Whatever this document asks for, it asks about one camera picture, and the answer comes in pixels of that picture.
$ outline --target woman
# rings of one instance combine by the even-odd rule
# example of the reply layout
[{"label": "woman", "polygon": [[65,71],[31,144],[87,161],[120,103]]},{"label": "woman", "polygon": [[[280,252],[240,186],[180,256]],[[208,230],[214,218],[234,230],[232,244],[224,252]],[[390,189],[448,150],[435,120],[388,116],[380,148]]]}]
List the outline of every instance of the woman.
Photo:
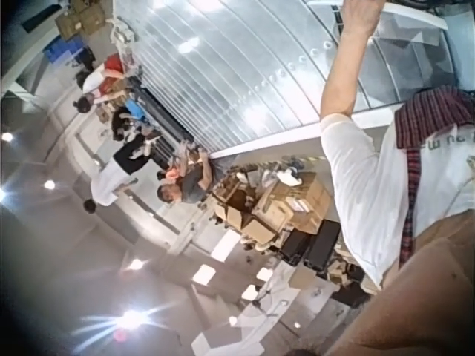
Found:
[{"label": "woman", "polygon": [[94,104],[107,102],[125,95],[124,90],[108,93],[113,83],[124,78],[124,70],[119,54],[109,56],[103,64],[85,78],[82,83],[82,96],[77,102],[73,103],[74,107],[80,113],[87,113]]}]

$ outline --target white t-shirt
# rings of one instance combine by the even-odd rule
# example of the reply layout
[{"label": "white t-shirt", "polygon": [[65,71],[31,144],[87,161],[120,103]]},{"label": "white t-shirt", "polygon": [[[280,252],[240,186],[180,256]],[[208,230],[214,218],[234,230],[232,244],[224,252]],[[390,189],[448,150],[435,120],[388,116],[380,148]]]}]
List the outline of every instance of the white t-shirt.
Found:
[{"label": "white t-shirt", "polygon": [[[322,122],[321,142],[332,170],[335,204],[344,241],[379,286],[399,257],[408,210],[406,153],[396,148],[392,123],[378,154],[354,121],[333,114]],[[473,126],[453,127],[422,146],[422,175],[414,212],[414,236],[437,220],[475,208]]]},{"label": "white t-shirt", "polygon": [[104,101],[101,100],[101,92],[99,90],[99,86],[104,82],[105,77],[102,75],[105,67],[104,64],[100,65],[94,72],[88,75],[84,84],[82,85],[82,93],[92,93],[94,94],[95,100],[94,104],[99,104],[100,102]]},{"label": "white t-shirt", "polygon": [[91,180],[92,199],[97,204],[109,206],[117,199],[114,190],[127,183],[130,178],[131,176],[117,164],[116,160],[111,158],[104,169]]}]

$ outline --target black suitcase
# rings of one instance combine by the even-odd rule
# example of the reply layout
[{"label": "black suitcase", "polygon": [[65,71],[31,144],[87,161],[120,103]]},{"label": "black suitcase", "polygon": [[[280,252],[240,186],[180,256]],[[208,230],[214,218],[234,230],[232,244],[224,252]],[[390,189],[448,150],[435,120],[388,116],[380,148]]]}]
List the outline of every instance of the black suitcase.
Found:
[{"label": "black suitcase", "polygon": [[296,266],[311,243],[312,236],[306,232],[294,229],[279,251],[282,260],[291,266]]},{"label": "black suitcase", "polygon": [[324,219],[305,254],[304,265],[318,273],[325,272],[340,232],[339,222]]}]

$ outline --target corrugated metal wall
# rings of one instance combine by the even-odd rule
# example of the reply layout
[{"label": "corrugated metal wall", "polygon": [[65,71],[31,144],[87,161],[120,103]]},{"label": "corrugated metal wall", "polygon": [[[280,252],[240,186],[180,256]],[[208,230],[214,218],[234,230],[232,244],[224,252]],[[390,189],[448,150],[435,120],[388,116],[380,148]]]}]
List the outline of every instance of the corrugated metal wall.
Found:
[{"label": "corrugated metal wall", "polygon": [[[330,6],[301,0],[116,0],[137,33],[145,84],[211,151],[319,120],[338,47]],[[439,29],[384,14],[369,43],[356,110],[453,82]]]}]

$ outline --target black t-shirt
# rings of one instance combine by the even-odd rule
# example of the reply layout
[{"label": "black t-shirt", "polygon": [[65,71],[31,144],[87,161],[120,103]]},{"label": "black t-shirt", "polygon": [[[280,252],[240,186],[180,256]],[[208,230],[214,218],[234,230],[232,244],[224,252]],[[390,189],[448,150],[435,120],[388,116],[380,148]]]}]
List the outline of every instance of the black t-shirt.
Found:
[{"label": "black t-shirt", "polygon": [[[213,174],[213,181],[209,186],[208,190],[213,189],[214,184],[216,183],[216,177],[214,175],[213,165],[211,165],[211,171]],[[181,181],[181,191],[182,191],[182,202],[187,202],[190,204],[194,204],[202,200],[205,197],[207,191],[202,189],[198,182],[203,179],[203,166],[196,165],[191,171],[189,171]]]}]

